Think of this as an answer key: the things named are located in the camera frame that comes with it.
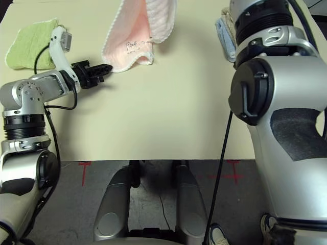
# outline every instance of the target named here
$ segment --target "black plastic cover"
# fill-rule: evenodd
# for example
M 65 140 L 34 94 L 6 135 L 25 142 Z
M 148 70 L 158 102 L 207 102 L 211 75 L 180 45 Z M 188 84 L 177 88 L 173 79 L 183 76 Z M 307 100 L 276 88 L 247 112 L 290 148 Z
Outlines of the black plastic cover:
M 236 57 L 235 69 L 243 64 L 244 62 L 253 59 L 254 57 L 265 53 L 267 56 L 289 56 L 295 52 L 299 52 L 301 55 L 305 56 L 308 53 L 304 49 L 299 49 L 297 46 L 269 46 L 263 45 L 262 38 L 254 39 L 255 44 L 250 42 L 248 46 L 240 51 Z
M 257 125 L 270 106 L 273 90 L 269 64 L 262 59 L 247 61 L 234 74 L 228 99 L 230 109 L 247 124 Z
M 37 180 L 39 189 L 53 186 L 58 181 L 60 164 L 55 154 L 44 152 L 37 162 Z

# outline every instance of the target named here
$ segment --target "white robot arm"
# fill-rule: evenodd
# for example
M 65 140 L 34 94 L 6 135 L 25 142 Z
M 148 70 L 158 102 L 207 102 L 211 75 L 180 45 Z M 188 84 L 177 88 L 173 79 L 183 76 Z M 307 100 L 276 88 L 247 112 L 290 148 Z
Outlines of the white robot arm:
M 295 244 L 327 244 L 327 141 L 316 130 L 327 65 L 295 0 L 232 0 L 230 9 L 238 47 L 229 105 L 248 124 L 269 212 L 296 231 Z
M 29 232 L 49 199 L 44 197 L 47 189 L 53 191 L 59 178 L 60 159 L 48 150 L 44 103 L 70 93 L 77 98 L 81 88 L 103 82 L 112 69 L 110 65 L 89 67 L 88 61 L 71 67 L 63 52 L 69 51 L 70 44 L 71 34 L 63 27 L 55 28 L 49 47 L 57 69 L 0 89 L 6 133 L 0 158 L 0 244 L 19 241 Z

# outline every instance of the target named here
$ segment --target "tabletop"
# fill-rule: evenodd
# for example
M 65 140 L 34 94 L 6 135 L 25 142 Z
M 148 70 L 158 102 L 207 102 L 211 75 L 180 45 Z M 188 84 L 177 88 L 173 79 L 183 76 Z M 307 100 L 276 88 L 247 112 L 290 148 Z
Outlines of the tabletop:
M 326 40 L 304 2 L 298 2 L 326 61 Z M 86 59 L 91 65 L 103 63 L 101 49 L 119 4 L 119 0 L 11 4 L 0 24 L 0 85 L 33 74 L 31 69 L 5 65 L 17 31 L 54 17 L 73 35 L 66 53 L 70 63 Z M 235 70 L 224 58 L 215 22 L 228 5 L 229 0 L 178 1 L 174 31 L 164 43 L 154 45 L 152 65 L 113 73 L 99 86 L 81 91 L 74 111 L 52 109 L 62 160 L 219 158 Z M 72 103 L 72 96 L 54 101 Z M 254 158 L 247 127 L 235 117 L 225 157 Z

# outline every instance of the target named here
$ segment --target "sneaker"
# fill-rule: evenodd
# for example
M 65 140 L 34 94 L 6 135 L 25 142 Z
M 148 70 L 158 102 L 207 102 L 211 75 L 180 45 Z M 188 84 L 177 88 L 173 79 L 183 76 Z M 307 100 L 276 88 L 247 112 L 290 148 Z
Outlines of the sneaker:
M 210 226 L 209 245 L 229 245 L 223 230 L 216 223 Z
M 264 242 L 263 242 L 264 245 L 271 243 L 271 237 L 269 232 L 271 231 L 271 229 L 274 227 L 275 224 L 277 224 L 277 220 L 275 217 L 271 216 L 270 214 L 267 213 L 261 217 L 260 229 L 264 237 Z

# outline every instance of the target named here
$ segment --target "green towel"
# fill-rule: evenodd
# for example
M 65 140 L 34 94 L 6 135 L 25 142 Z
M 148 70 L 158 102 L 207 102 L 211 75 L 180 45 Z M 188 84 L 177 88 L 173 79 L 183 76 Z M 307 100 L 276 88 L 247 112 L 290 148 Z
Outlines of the green towel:
M 31 24 L 18 31 L 14 43 L 6 55 L 6 64 L 12 69 L 34 68 L 36 56 L 50 41 L 51 33 L 58 26 L 57 19 Z M 53 69 L 49 50 L 40 56 L 37 62 L 38 69 Z

